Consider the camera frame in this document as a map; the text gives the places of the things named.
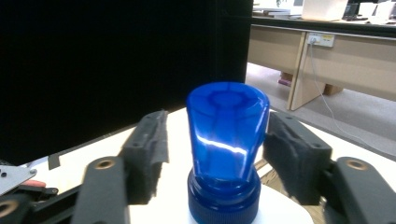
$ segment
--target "floor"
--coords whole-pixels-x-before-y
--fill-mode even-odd
[[[396,102],[343,90],[323,97],[334,119],[322,97],[289,111],[286,105],[290,87],[278,84],[279,76],[279,71],[247,64],[246,83],[266,93],[273,109],[291,113],[314,127],[396,161]]]

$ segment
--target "blue bottle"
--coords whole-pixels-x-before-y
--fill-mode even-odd
[[[261,192],[254,159],[265,137],[267,96],[242,83],[210,83],[190,93],[187,112],[192,216],[198,223],[251,223]]]

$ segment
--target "desk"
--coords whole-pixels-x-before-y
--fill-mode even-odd
[[[387,179],[391,187],[396,189],[396,176],[392,173],[396,170],[396,162],[308,125],[305,126],[333,147],[333,159],[351,156],[368,161]],[[60,193],[73,188],[81,183],[85,167],[90,161],[117,155],[132,130],[114,134],[62,155],[61,166],[51,171],[48,171],[46,162],[40,163],[35,167],[38,173],[34,179],[47,182],[48,187],[58,188]],[[194,223],[187,206],[187,175],[192,167],[192,159],[185,109],[168,116],[167,131],[170,162],[163,164],[157,197],[146,206],[130,206],[133,223]],[[312,223],[312,219],[297,203],[262,186],[260,213],[254,223]]]
[[[287,109],[319,96],[309,32],[335,35],[332,48],[313,46],[322,91],[327,83],[396,101],[396,27],[266,18],[253,18],[252,24],[247,60],[293,75]]]

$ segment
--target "cable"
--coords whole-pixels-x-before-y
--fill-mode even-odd
[[[348,135],[348,136],[351,136],[351,137],[353,137],[353,138],[355,138],[355,139],[359,139],[359,140],[361,140],[361,142],[363,142],[363,144],[365,144],[366,146],[376,149],[375,147],[371,146],[370,144],[368,144],[367,142],[365,142],[365,141],[364,141],[363,139],[361,139],[360,137],[358,137],[358,136],[356,136],[356,135],[353,135],[353,134],[350,134],[350,133],[347,133],[347,132],[344,131],[342,128],[340,128],[340,126],[338,126],[337,121],[336,121],[336,119],[335,119],[335,117],[334,117],[334,113],[332,112],[332,109],[331,109],[331,108],[329,107],[329,105],[327,104],[326,99],[324,98],[323,93],[322,93],[322,91],[320,90],[320,88],[319,88],[319,86],[318,86],[318,82],[317,82],[317,73],[316,73],[316,68],[315,68],[315,64],[314,64],[314,53],[313,53],[313,50],[312,50],[313,45],[314,45],[315,42],[316,42],[316,40],[315,40],[314,38],[311,38],[311,39],[309,40],[309,43],[308,43],[308,45],[311,46],[311,47],[309,47],[309,51],[310,51],[310,58],[311,58],[311,65],[312,65],[312,73],[313,73],[313,75],[314,75],[315,86],[317,87],[318,92],[319,92],[321,98],[323,99],[323,102],[324,102],[324,104],[326,105],[327,109],[328,109],[328,110],[330,111],[330,113],[332,114],[332,121],[334,122],[334,125],[335,125],[342,133],[344,133],[344,134],[346,134],[346,135]]]

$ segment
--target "power outlet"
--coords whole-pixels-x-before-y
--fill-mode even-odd
[[[332,48],[332,45],[334,44],[334,35],[309,33],[308,44]]]

